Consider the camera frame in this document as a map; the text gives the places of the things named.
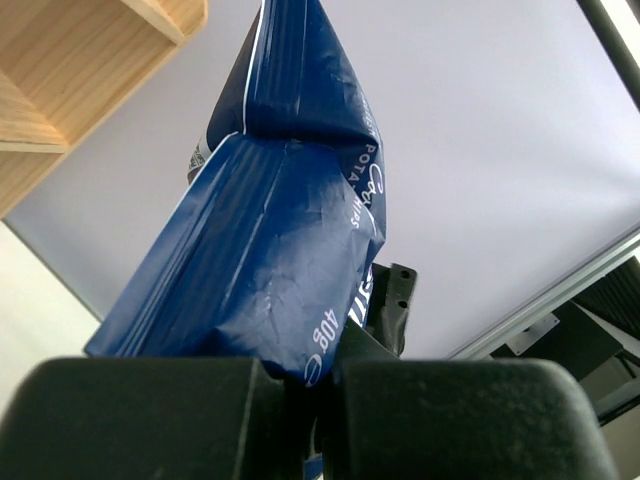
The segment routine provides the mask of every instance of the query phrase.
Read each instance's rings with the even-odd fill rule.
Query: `white logo on bag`
[[[349,182],[355,183],[360,181],[360,175],[362,175],[367,168],[369,162],[371,162],[371,154],[375,153],[377,147],[375,145],[367,145],[367,153],[363,153],[358,157],[358,163],[353,166],[351,175],[349,175]]]
[[[371,197],[377,193],[384,193],[384,185],[382,182],[382,170],[375,163],[369,166],[369,181],[367,182],[367,188],[369,190],[362,192],[362,203],[365,205],[371,205]]]
[[[207,143],[207,133],[205,132],[200,138],[198,145],[196,145],[196,149],[193,151],[191,161],[189,162],[189,172],[202,167],[211,156],[211,153],[211,149]]]
[[[311,355],[304,367],[305,387],[313,387],[320,379],[322,372],[322,357],[317,353]]]
[[[356,322],[359,326],[364,326],[364,321],[367,318],[367,310],[369,309],[369,300],[371,299],[371,293],[373,292],[373,272],[369,268],[367,273],[367,279],[360,283],[356,298],[353,299],[353,307],[349,310],[349,318]]]
[[[351,225],[356,228],[360,228],[360,215],[362,214],[362,200],[356,195],[353,199],[353,205],[351,206]]]

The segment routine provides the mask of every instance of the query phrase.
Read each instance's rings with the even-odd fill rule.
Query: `blue chip bag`
[[[86,352],[255,356],[315,385],[386,231],[378,129],[319,0],[263,2],[189,177]]]

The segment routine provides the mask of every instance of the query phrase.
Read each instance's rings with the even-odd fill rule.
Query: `black mechanical part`
[[[390,268],[373,264],[373,293],[367,331],[396,357],[404,350],[404,332],[418,274],[403,265]]]
[[[601,426],[640,405],[640,379],[634,378],[595,402],[593,408]]]
[[[584,393],[550,362],[342,368],[327,480],[618,478]]]
[[[347,320],[340,337],[331,375],[307,399],[310,410],[316,414],[312,448],[315,453],[321,453],[330,448],[331,439],[328,437],[333,430],[334,383],[340,381],[341,366],[350,360],[400,362],[398,357],[380,345],[366,330],[360,328],[353,320]]]
[[[637,359],[635,355],[625,350],[617,354],[616,359],[618,360],[618,362],[620,362],[620,365],[622,365],[622,368],[624,368],[624,370],[629,374],[631,378],[638,377],[638,373],[636,372],[636,370],[639,369],[638,367],[639,359]]]
[[[519,358],[551,360],[578,381],[623,351],[622,345],[573,302],[553,311],[560,323],[529,347]],[[514,358],[507,345],[491,353],[494,358]]]
[[[580,292],[574,301],[640,340],[640,263],[635,257]]]
[[[301,478],[290,414],[255,359],[54,360],[4,418],[0,478]]]

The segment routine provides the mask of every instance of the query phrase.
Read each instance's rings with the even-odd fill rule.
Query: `wooden shelf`
[[[0,0],[0,218],[206,17],[207,0]]]

